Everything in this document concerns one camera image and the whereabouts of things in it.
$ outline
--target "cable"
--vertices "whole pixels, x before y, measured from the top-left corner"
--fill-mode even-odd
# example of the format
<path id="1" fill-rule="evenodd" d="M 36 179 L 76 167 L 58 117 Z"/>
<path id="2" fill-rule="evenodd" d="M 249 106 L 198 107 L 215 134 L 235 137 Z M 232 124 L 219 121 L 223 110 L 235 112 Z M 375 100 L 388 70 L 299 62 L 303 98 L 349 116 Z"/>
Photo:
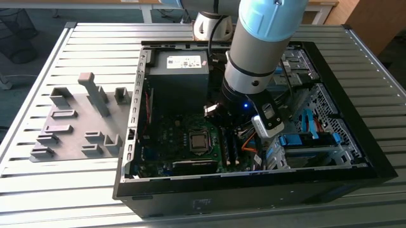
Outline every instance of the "cable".
<path id="1" fill-rule="evenodd" d="M 182 8 L 182 13 L 185 13 L 185 15 L 186 15 L 185 20 L 184 20 L 184 22 L 185 22 L 186 19 L 190 18 L 189 12 L 188 12 L 188 10 L 182 7 L 182 0 L 180 0 L 178 3 L 180 3 L 180 7 Z"/>
<path id="2" fill-rule="evenodd" d="M 212 52 L 211 52 L 211 43 L 212 43 L 212 39 L 215 37 L 215 32 L 216 32 L 216 27 L 219 26 L 219 24 L 221 23 L 223 19 L 225 18 L 227 16 L 221 16 L 220 19 L 216 21 L 215 23 L 215 26 L 213 26 L 213 30 L 211 30 L 211 34 L 209 34 L 209 39 L 208 39 L 208 57 L 212 56 Z"/>
<path id="3" fill-rule="evenodd" d="M 149 122 L 149 99 L 148 99 L 146 91 L 145 91 L 145 110 L 146 110 L 146 122 L 145 122 L 144 130 L 141 131 L 141 135 L 144 135 L 144 133 L 145 133 L 148 122 Z"/>
<path id="4" fill-rule="evenodd" d="M 18 76 L 37 77 L 37 75 L 5 75 L 4 77 L 18 77 Z"/>
<path id="5" fill-rule="evenodd" d="M 184 12 L 185 12 L 185 15 L 186 15 L 186 17 L 185 17 L 185 19 L 184 19 L 184 23 L 186 23 L 186 22 L 188 22 L 188 19 L 189 19 L 189 21 L 190 21 L 190 15 L 189 15 L 189 12 L 188 12 L 186 9 L 184 9 Z"/>
<path id="6" fill-rule="evenodd" d="M 256 149 L 253 149 L 253 148 L 245 148 L 245 146 L 247 146 L 249 140 L 252 139 L 252 137 L 255 136 L 255 134 L 256 134 L 256 132 L 252 133 L 252 135 L 249 136 L 249 138 L 247 139 L 247 141 L 245 141 L 244 144 L 241 145 L 240 149 L 241 149 L 243 151 L 251 151 L 251 152 L 257 153 Z"/>
<path id="7" fill-rule="evenodd" d="M 281 68 L 281 71 L 283 71 L 283 75 L 285 77 L 285 82 L 287 82 L 287 86 L 289 88 L 289 93 L 291 93 L 291 98 L 292 98 L 292 85 L 291 85 L 291 80 L 289 80 L 289 77 L 287 75 L 287 72 L 285 72 L 285 68 L 284 68 L 284 65 L 283 65 L 283 60 L 280 59 L 280 68 Z"/>
<path id="8" fill-rule="evenodd" d="M 215 69 L 220 70 L 223 73 L 225 72 L 221 68 L 215 66 Z"/>

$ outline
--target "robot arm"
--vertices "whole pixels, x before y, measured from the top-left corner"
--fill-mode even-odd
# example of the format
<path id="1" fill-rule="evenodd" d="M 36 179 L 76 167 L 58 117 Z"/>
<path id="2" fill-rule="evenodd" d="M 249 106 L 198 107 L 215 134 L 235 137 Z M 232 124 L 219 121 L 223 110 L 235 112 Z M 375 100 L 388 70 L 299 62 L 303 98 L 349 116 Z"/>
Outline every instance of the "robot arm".
<path id="1" fill-rule="evenodd" d="M 160 0 L 170 6 L 235 15 L 239 0 Z M 308 0 L 240 0 L 239 21 L 227 53 L 221 91 L 235 105 L 256 109 L 252 123 L 261 138 L 283 130 L 283 121 L 265 88 L 295 33 Z"/>

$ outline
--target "metal workbench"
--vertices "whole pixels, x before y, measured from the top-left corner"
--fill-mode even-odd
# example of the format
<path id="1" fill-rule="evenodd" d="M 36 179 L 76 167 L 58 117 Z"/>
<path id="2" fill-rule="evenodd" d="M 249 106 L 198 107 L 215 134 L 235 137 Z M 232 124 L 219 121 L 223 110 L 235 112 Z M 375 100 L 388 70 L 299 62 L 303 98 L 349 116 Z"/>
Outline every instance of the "metal workbench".
<path id="1" fill-rule="evenodd" d="M 406 93 L 352 31 L 340 26 L 301 26 L 293 39 L 316 43 L 395 167 L 399 177 L 383 185 L 360 189 L 328 204 L 142 221 L 120 201 L 112 200 L 116 158 L 29 162 L 50 109 L 52 88 L 65 86 L 72 93 L 82 93 L 77 74 L 93 72 L 94 83 L 105 92 L 124 86 L 132 91 L 140 41 L 190 37 L 185 24 L 81 23 L 62 30 L 0 147 L 0 225 L 406 227 Z"/>

